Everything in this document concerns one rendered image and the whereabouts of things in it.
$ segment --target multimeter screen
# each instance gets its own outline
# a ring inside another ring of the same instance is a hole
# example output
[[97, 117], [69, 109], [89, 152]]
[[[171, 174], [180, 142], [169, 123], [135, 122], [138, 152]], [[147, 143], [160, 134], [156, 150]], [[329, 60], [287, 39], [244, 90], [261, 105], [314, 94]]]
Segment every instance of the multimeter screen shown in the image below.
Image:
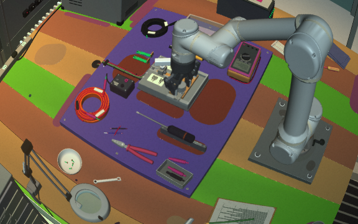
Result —
[[247, 64], [247, 63], [244, 63], [242, 62], [240, 59], [235, 59], [233, 65], [232, 65], [233, 68], [239, 70], [239, 71], [242, 71], [244, 73], [249, 73], [249, 70], [251, 69], [251, 65]]

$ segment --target red multimeter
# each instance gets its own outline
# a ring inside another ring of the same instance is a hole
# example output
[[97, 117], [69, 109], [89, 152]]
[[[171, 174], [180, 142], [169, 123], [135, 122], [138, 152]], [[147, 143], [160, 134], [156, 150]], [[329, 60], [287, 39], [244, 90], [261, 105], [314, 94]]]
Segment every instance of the red multimeter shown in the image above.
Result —
[[227, 70], [227, 75], [240, 82], [249, 83], [255, 74], [259, 60], [260, 48], [241, 42]]

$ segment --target workbench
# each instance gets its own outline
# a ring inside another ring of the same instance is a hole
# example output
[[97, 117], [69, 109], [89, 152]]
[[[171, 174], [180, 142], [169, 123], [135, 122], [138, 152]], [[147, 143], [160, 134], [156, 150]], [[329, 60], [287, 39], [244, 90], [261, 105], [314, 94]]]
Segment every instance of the workbench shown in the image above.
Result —
[[[142, 12], [140, 8], [130, 18], [136, 20], [132, 23], [139, 22], [155, 7], [184, 17], [197, 15], [220, 24], [229, 20], [216, 14], [216, 4], [206, 0], [149, 0], [143, 7], [149, 10]], [[293, 16], [276, 8], [274, 17]], [[76, 184], [90, 184], [94, 179], [122, 179], [97, 185], [112, 206], [105, 223], [174, 224], [184, 223], [190, 217], [195, 219], [194, 224], [204, 223], [218, 197], [277, 207], [272, 223], [333, 222], [358, 154], [358, 115], [349, 111], [349, 98], [358, 75], [356, 53], [335, 40], [351, 61], [346, 70], [340, 69], [339, 73], [325, 70], [317, 84], [315, 96], [323, 106], [322, 120], [332, 125], [333, 130], [316, 177], [309, 185], [247, 160], [277, 99], [288, 100], [291, 77], [283, 55], [270, 46], [273, 41], [255, 41], [273, 52], [273, 56], [241, 119], [188, 198], [143, 178], [54, 122], [70, 93], [79, 83], [84, 85], [96, 70], [91, 66], [92, 62], [103, 61], [127, 33], [128, 30], [101, 26], [57, 11], [38, 33], [25, 58], [17, 62], [1, 82], [0, 136], [3, 138], [0, 137], [0, 163], [18, 183], [26, 186], [29, 181], [22, 174], [23, 153], [20, 149], [27, 138], [69, 190]], [[325, 66], [339, 67], [330, 58], [326, 59]], [[349, 114], [352, 119], [344, 118]], [[84, 155], [82, 168], [75, 175], [64, 174], [58, 167], [58, 153], [66, 148]], [[86, 223], [74, 214], [39, 170], [33, 169], [33, 172], [43, 185], [40, 195], [49, 209], [68, 223]]]

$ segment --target magnifying lamp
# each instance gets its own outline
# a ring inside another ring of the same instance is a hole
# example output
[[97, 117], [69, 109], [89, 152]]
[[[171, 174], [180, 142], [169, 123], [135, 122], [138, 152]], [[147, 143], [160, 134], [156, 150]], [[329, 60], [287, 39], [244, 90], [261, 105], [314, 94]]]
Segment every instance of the magnifying lamp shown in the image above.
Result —
[[[42, 162], [40, 157], [33, 150], [31, 142], [26, 139], [24, 140], [21, 149], [24, 153], [24, 162], [23, 162], [23, 174], [30, 179], [27, 184], [27, 190], [33, 196], [33, 198], [40, 203], [36, 196], [39, 194], [41, 189], [41, 184], [35, 180], [32, 176], [32, 170], [30, 168], [30, 158], [33, 160], [35, 165], [42, 171], [42, 173], [48, 178], [48, 180], [62, 193], [66, 200], [70, 203], [71, 208], [74, 213], [78, 215], [81, 219], [87, 222], [101, 222], [105, 220], [110, 214], [110, 202], [105, 196], [105, 194], [98, 189], [97, 187], [91, 184], [78, 184], [74, 186], [69, 192], [65, 186], [54, 176], [54, 174], [48, 169], [48, 167]], [[45, 173], [45, 171], [38, 165], [35, 159], [30, 155], [33, 152], [41, 164], [46, 168], [50, 175], [64, 188], [66, 193], [64, 194], [56, 184], [50, 179], [50, 177]]]

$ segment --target orange cable coil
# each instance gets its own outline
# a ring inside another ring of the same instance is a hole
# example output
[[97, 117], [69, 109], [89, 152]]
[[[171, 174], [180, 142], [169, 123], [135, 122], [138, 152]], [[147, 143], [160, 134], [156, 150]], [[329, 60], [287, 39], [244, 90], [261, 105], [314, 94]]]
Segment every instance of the orange cable coil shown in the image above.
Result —
[[91, 116], [87, 115], [86, 111], [83, 109], [82, 104], [84, 101], [88, 98], [95, 97], [100, 100], [101, 105], [99, 109], [97, 109], [95, 112], [88, 112], [89, 114], [92, 114], [102, 120], [108, 113], [110, 108], [110, 101], [109, 97], [106, 93], [103, 93], [103, 90], [97, 87], [89, 87], [84, 89], [83, 91], [78, 94], [77, 98], [75, 99], [76, 102], [78, 102], [78, 109], [75, 105], [75, 113], [77, 114], [77, 117], [87, 123], [95, 123], [99, 120], [92, 118]]

